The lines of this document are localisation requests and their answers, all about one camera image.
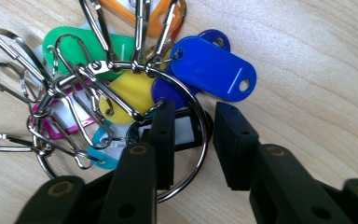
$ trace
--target light wood desk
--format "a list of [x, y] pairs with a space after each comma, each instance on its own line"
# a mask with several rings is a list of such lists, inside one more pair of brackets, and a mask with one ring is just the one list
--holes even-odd
[[[221, 30], [232, 52], [255, 67], [254, 93], [234, 105], [262, 143], [289, 148], [316, 179], [333, 187], [340, 189], [345, 179], [358, 177], [358, 0], [187, 4], [180, 37]], [[105, 14], [119, 34], [132, 35], [125, 22]], [[77, 1], [0, 1], [0, 28], [33, 47], [52, 28], [85, 21]], [[8, 60], [0, 50], [0, 61]], [[202, 94], [200, 99], [214, 115], [217, 99]], [[25, 105], [0, 93], [0, 133], [29, 138], [26, 117]], [[60, 174], [80, 174], [87, 181], [103, 173], [95, 167], [69, 167], [60, 155], [52, 160]], [[46, 181], [33, 153], [0, 153], [0, 223], [13, 222]], [[158, 223], [254, 222], [248, 193], [227, 188], [212, 144], [195, 180], [158, 206]]]

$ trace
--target wooden surface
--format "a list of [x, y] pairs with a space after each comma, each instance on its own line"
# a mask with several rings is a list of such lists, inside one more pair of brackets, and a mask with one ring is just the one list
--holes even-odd
[[[221, 30], [232, 52], [255, 67], [255, 91], [234, 105], [262, 143], [289, 148], [316, 179], [333, 187], [340, 189], [345, 179], [358, 177], [358, 0], [187, 4], [180, 37]], [[125, 22], [106, 16], [119, 34], [133, 34]], [[85, 21], [77, 1], [0, 1], [0, 28], [22, 36], [32, 47], [56, 26]], [[0, 61], [10, 61], [2, 50]], [[214, 115], [218, 99], [206, 94], [200, 99]], [[26, 117], [25, 105], [0, 92], [0, 133], [29, 139]], [[61, 175], [79, 174], [90, 181], [103, 173], [95, 167], [79, 171], [61, 156], [51, 159]], [[0, 223], [12, 223], [46, 181], [33, 153], [0, 153]], [[227, 188], [211, 144], [195, 180], [158, 206], [158, 223], [255, 223], [248, 196]]]

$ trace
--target key ring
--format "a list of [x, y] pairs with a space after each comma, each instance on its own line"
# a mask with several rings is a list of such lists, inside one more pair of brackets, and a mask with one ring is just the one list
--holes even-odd
[[[131, 62], [114, 62], [114, 67], [116, 67], [118, 69], [131, 70], [132, 66], [133, 66], [133, 64]], [[144, 71], [145, 65], [138, 64], [137, 69], [139, 71]], [[151, 75], [163, 78], [163, 79], [167, 80], [168, 82], [172, 83], [173, 86], [178, 88], [188, 98], [191, 107], [194, 109], [194, 111], [200, 121], [200, 130], [202, 133], [202, 145], [201, 145], [202, 150], [201, 150], [200, 157], [197, 161], [196, 166], [194, 167], [191, 174], [188, 175], [185, 179], [183, 179], [179, 184], [177, 184], [176, 186], [172, 187], [168, 191], [166, 191], [158, 196], [158, 203], [162, 203], [162, 202], [165, 202], [166, 200], [170, 199], [177, 193], [179, 193], [181, 190], [183, 190], [194, 179], [194, 177], [200, 170], [200, 167], [202, 166], [202, 164], [205, 160], [205, 156], [206, 156], [206, 153], [208, 150], [208, 120], [207, 120], [207, 117], [206, 117], [198, 99], [191, 93], [191, 91], [182, 82], [177, 80], [175, 77], [172, 77], [172, 76], [166, 74], [165, 72], [160, 71], [156, 68], [148, 67], [147, 69]], [[40, 157], [38, 159], [39, 159], [39, 163], [41, 164], [42, 168], [44, 168], [44, 171], [47, 173], [48, 176], [56, 176], [53, 169], [49, 166], [46, 158]]]

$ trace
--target plastic key tag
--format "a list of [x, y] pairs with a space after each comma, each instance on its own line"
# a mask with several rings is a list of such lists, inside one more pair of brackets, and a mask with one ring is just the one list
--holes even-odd
[[255, 89], [251, 64], [199, 36], [188, 36], [173, 46], [171, 69], [181, 81], [223, 100], [238, 102]]
[[[50, 66], [54, 64], [54, 56], [53, 56], [53, 48], [56, 40], [65, 34], [76, 35], [80, 37], [80, 39], [84, 42], [88, 54], [93, 61], [104, 60], [104, 52], [100, 43], [97, 40], [97, 37], [91, 30], [85, 30], [80, 28], [68, 27], [68, 26], [61, 26], [52, 29], [48, 34], [45, 36], [43, 40], [43, 54], [45, 55], [46, 61]], [[131, 56], [134, 52], [134, 39], [129, 36], [124, 35], [110, 35], [113, 47], [117, 56], [122, 61], [129, 61]], [[62, 40], [61, 44], [62, 55], [67, 59], [69, 62], [72, 63], [83, 63], [88, 64], [87, 59], [85, 57], [85, 53], [82, 51], [81, 47], [79, 47], [77, 41], [74, 38], [67, 37]], [[59, 62], [58, 71], [63, 74], [69, 74], [68, 70], [63, 66], [61, 62]], [[101, 76], [100, 78], [106, 78], [113, 80], [118, 75], [115, 74], [114, 76]]]
[[[221, 48], [230, 52], [230, 44], [227, 36], [215, 29], [205, 30], [199, 34], [200, 37], [208, 40], [211, 43], [215, 43]], [[169, 66], [165, 68], [165, 71], [168, 74], [172, 74], [172, 70]], [[196, 95], [200, 90], [186, 84], [188, 89]], [[175, 109], [180, 109], [183, 106], [187, 105], [188, 99], [185, 97], [178, 89], [176, 89], [172, 84], [162, 78], [156, 78], [152, 86], [152, 97], [155, 103], [160, 100], [164, 101], [175, 101]]]
[[[117, 14], [125, 21], [134, 25], [135, 18], [135, 1], [136, 0], [100, 0], [101, 5], [109, 9], [111, 12]], [[165, 15], [170, 5], [171, 0], [151, 0], [150, 1], [150, 17], [147, 34], [153, 37], [157, 37], [161, 34], [163, 24], [160, 18]], [[180, 11], [176, 8], [173, 12], [174, 18], [172, 21], [172, 31], [179, 22]]]

